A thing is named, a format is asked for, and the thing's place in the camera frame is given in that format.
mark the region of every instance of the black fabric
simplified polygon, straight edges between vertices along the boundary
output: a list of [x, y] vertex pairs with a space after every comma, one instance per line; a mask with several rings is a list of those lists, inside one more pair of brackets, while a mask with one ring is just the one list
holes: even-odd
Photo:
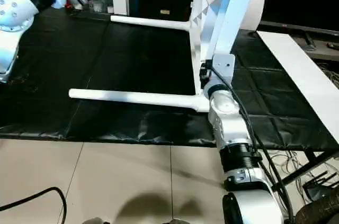
[[[240, 31], [234, 88], [270, 149], [339, 149], [255, 33]], [[0, 86], [0, 137], [214, 147], [207, 115], [192, 110], [72, 100], [70, 88], [194, 94], [184, 31], [39, 15]]]

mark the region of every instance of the wire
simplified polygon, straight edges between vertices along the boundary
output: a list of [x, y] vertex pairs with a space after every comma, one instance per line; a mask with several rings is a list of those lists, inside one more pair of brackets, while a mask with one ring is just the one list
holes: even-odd
[[269, 154], [277, 154], [279, 153], [279, 150], [267, 150]]
[[[284, 155], [284, 154], [276, 154], [276, 155], [274, 155], [274, 156], [271, 157], [272, 161], [274, 160], [274, 158], [279, 157], [279, 156], [288, 158], [287, 155]], [[287, 174], [287, 172], [285, 172], [285, 171], [283, 170], [281, 164], [277, 164], [277, 163], [275, 163], [275, 162], [273, 162], [273, 163], [274, 163], [275, 165], [277, 165], [277, 166], [280, 166], [280, 167], [281, 167], [281, 170], [282, 170], [285, 174]], [[272, 185], [276, 184], [276, 181], [275, 181], [275, 179], [273, 178], [273, 172], [272, 172], [272, 168], [271, 168], [270, 165], [269, 165], [269, 174], [267, 175], [267, 177], [270, 179]], [[288, 211], [287, 211], [287, 207], [286, 207], [286, 205], [285, 205], [285, 203], [284, 203], [284, 195], [283, 195], [282, 191], [280, 190], [280, 188], [277, 188], [277, 193], [278, 193], [278, 199], [279, 199], [280, 205], [283, 207], [284, 211], [287, 213]]]
[[[274, 159], [277, 158], [277, 157], [284, 157], [284, 158], [286, 158], [286, 160], [283, 161], [282, 163], [277, 163], [277, 162], [274, 161]], [[281, 168], [281, 170], [286, 175], [290, 175], [293, 172], [293, 171], [290, 170], [290, 166], [291, 165], [293, 166], [293, 168], [295, 170], [298, 170], [300, 167], [302, 167], [302, 164], [301, 164], [301, 162], [298, 159], [298, 154], [295, 151], [285, 151], [285, 153], [283, 153], [283, 154], [281, 152], [279, 152], [277, 154], [271, 155], [271, 159], [274, 162], [274, 164], [276, 166], [279, 166]], [[328, 170], [329, 173], [333, 173], [334, 172], [334, 173], [337, 174], [337, 177], [339, 176], [339, 170], [337, 168], [335, 168], [334, 166], [332, 166], [329, 163], [324, 163], [324, 164], [327, 167], [327, 170]], [[269, 167], [269, 173], [270, 173], [271, 176], [273, 175], [270, 167]], [[309, 177], [310, 179], [315, 178], [315, 176], [314, 176], [314, 174], [312, 172], [307, 173], [306, 176]], [[303, 182], [302, 182], [301, 177], [296, 179], [296, 181], [295, 181], [296, 189], [297, 189], [301, 199], [303, 200], [304, 204], [306, 205], [308, 203], [311, 203], [311, 200], [309, 200], [305, 196], [305, 192], [304, 192], [304, 188], [302, 187], [302, 184], [303, 184]], [[326, 182], [325, 185], [326, 184], [328, 184], [328, 186], [331, 186], [333, 183]]]
[[325, 62], [317, 63], [318, 67], [323, 71], [323, 73], [333, 82], [333, 84], [339, 88], [339, 73], [331, 71], [328, 69], [328, 64]]
[[[264, 173], [268, 177], [268, 179], [270, 180], [271, 185], [275, 184], [275, 180], [273, 178], [273, 174], [272, 174], [271, 170], [268, 171], [266, 166], [263, 164], [262, 161], [259, 162], [259, 165], [264, 170]], [[283, 202], [284, 196], [283, 196], [283, 193], [280, 190], [280, 188], [277, 189], [277, 193], [278, 193], [278, 199], [279, 199], [279, 202], [280, 202], [280, 206], [283, 208], [284, 213], [287, 213], [287, 208], [285, 206], [285, 203]]]
[[61, 197], [61, 200], [63, 202], [63, 208], [64, 208], [64, 213], [63, 213], [63, 218], [61, 220], [61, 224], [64, 224], [65, 223], [65, 220], [66, 220], [66, 215], [67, 215], [67, 202], [66, 202], [66, 198], [63, 194], [63, 192], [61, 191], [61, 189], [57, 188], [57, 187], [51, 187], [51, 188], [48, 188], [44, 191], [41, 191], [35, 195], [32, 195], [32, 196], [29, 196], [28, 198], [25, 198], [25, 199], [21, 199], [21, 200], [18, 200], [16, 202], [13, 202], [13, 203], [10, 203], [10, 204], [7, 204], [7, 205], [3, 205], [2, 207], [0, 207], [0, 212], [2, 211], [5, 211], [5, 210], [8, 210], [10, 208], [13, 208], [13, 207], [17, 207], [19, 205], [22, 205], [22, 204], [25, 204], [33, 199], [36, 199], [50, 191], [56, 191], [59, 196]]
[[286, 190], [286, 187], [284, 185], [284, 183], [282, 182], [282, 179], [280, 177], [280, 174], [278, 172], [278, 170], [276, 169], [272, 159], [271, 159], [271, 156], [269, 155], [264, 143], [261, 141], [261, 139], [257, 136], [257, 134], [255, 133], [254, 129], [253, 129], [253, 126], [252, 126], [252, 123], [251, 123], [251, 120], [249, 119], [249, 115], [245, 109], [245, 105], [242, 103], [241, 99], [239, 98], [239, 96], [236, 94], [236, 92], [233, 90], [233, 88], [231, 87], [231, 85], [222, 77], [222, 75], [220, 73], [217, 72], [217, 70], [215, 68], [213, 68], [213, 66], [210, 66], [210, 69], [217, 75], [217, 77], [228, 87], [228, 89], [231, 91], [234, 99], [236, 100], [236, 102], [238, 102], [239, 104], [239, 107], [240, 107], [240, 111], [242, 113], [242, 115], [244, 116], [244, 120], [247, 124], [247, 127], [248, 127], [248, 130], [249, 130], [249, 133], [250, 133], [250, 136], [251, 136], [251, 139], [252, 139], [252, 142], [253, 142], [253, 148], [255, 150], [257, 150], [257, 147], [256, 147], [256, 141], [259, 143], [260, 147], [262, 148], [262, 150], [264, 151], [265, 153], [265, 156], [270, 164], [270, 166], [272, 167], [273, 169], [273, 172], [278, 180], [278, 184], [279, 184], [279, 187], [281, 189], [281, 196], [282, 196], [282, 199], [287, 207], [287, 212], [288, 212], [288, 217], [289, 217], [289, 221], [290, 223], [293, 223], [294, 222], [294, 216], [293, 216], [293, 208], [292, 208], [292, 204], [291, 204], [291, 199], [287, 193], [287, 190]]

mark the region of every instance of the tiled floor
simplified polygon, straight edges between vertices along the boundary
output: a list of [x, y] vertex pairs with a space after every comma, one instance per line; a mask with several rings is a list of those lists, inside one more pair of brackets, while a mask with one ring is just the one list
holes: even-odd
[[[303, 154], [298, 159], [306, 161]], [[277, 164], [284, 161], [274, 158]], [[172, 217], [191, 224], [224, 223], [216, 149], [0, 140], [0, 163], [0, 205], [57, 186], [67, 195], [68, 224], [95, 217], [112, 224], [162, 224]], [[336, 160], [330, 163], [339, 167]], [[294, 184], [288, 190], [296, 212], [303, 201]], [[0, 212], [0, 223], [57, 224], [60, 215], [61, 200], [52, 192]]]

